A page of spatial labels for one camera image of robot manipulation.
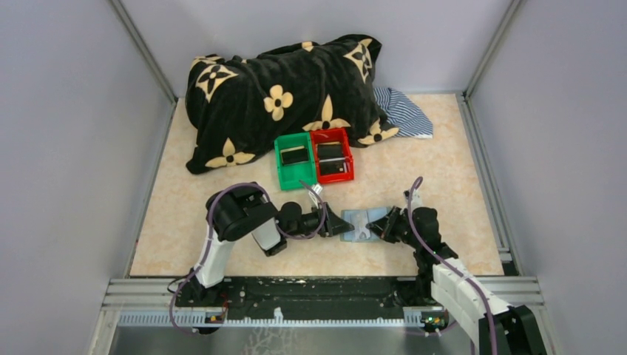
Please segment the white card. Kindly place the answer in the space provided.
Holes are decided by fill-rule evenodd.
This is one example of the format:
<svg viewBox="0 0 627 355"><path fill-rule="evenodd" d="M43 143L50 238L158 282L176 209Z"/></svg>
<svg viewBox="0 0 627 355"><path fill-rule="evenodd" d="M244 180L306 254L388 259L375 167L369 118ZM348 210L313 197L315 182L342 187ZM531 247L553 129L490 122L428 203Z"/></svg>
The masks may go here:
<svg viewBox="0 0 627 355"><path fill-rule="evenodd" d="M369 242L372 240L372 236L373 236L372 232L367 227L367 225L359 225L356 227L354 231L354 236L353 236L352 241L354 243Z"/></svg>

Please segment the sage green card holder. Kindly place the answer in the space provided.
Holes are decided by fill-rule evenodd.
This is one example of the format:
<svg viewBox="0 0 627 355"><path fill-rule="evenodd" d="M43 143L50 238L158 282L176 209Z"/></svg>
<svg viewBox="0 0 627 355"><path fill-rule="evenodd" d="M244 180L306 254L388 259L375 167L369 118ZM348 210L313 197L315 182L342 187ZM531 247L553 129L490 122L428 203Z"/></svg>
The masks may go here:
<svg viewBox="0 0 627 355"><path fill-rule="evenodd" d="M342 242L373 243L380 241L367 224L383 218L390 211L390 207L376 207L372 209L342 210L341 218L353 225L354 230L340 235Z"/></svg>

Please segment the dark credit card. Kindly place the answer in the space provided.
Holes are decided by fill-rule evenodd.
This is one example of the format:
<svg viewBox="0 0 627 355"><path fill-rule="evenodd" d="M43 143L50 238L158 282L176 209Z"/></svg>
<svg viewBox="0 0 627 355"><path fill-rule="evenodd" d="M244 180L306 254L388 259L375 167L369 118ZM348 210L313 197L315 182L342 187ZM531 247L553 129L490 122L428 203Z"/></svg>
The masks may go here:
<svg viewBox="0 0 627 355"><path fill-rule="evenodd" d="M321 176L344 174L350 170L350 159L331 158L319 161L319 173Z"/></svg>
<svg viewBox="0 0 627 355"><path fill-rule="evenodd" d="M337 159L345 156L340 142L319 143L316 145L316 151L320 160Z"/></svg>

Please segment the green plastic bin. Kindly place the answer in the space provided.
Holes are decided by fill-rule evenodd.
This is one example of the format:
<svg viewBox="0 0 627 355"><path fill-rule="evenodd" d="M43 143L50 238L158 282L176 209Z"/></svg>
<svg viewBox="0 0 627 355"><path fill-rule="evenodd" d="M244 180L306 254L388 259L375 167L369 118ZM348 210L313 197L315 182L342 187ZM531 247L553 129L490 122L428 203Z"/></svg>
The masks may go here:
<svg viewBox="0 0 627 355"><path fill-rule="evenodd" d="M317 183L316 166L308 132L281 135L274 141L278 181L281 190L301 189Z"/></svg>

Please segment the red plastic bin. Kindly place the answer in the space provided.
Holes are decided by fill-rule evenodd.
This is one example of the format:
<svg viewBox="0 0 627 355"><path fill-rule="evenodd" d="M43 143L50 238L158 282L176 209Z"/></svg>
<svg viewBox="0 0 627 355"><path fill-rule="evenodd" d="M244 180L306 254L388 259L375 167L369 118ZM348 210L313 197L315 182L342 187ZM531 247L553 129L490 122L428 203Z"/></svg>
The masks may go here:
<svg viewBox="0 0 627 355"><path fill-rule="evenodd" d="M310 132L318 183L340 183L354 179L353 156L344 128Z"/></svg>

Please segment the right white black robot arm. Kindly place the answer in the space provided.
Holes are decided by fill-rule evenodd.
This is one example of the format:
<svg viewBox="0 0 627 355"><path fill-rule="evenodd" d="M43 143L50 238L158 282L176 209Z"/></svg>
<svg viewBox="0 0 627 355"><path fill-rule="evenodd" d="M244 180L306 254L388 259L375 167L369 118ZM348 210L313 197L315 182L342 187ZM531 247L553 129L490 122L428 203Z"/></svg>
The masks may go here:
<svg viewBox="0 0 627 355"><path fill-rule="evenodd" d="M546 354L531 309L501 299L467 270L441 239L435 209L394 207L367 228L385 242L413 248L418 274L410 296L426 305L442 305L477 354Z"/></svg>

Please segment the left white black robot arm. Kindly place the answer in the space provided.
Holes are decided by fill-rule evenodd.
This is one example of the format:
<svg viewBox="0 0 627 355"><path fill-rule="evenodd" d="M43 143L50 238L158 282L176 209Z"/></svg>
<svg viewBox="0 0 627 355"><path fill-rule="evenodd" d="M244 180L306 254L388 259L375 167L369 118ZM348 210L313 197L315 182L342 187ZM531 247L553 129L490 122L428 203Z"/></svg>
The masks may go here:
<svg viewBox="0 0 627 355"><path fill-rule="evenodd" d="M268 257L287 247L289 239L333 237L354 231L353 224L335 214L319 193L318 184L303 185L313 206L305 213L297 202L278 209L258 183L237 183L212 195L206 203L207 234L199 260L191 270L192 295L204 306L222 295L227 262L237 241L251 235Z"/></svg>

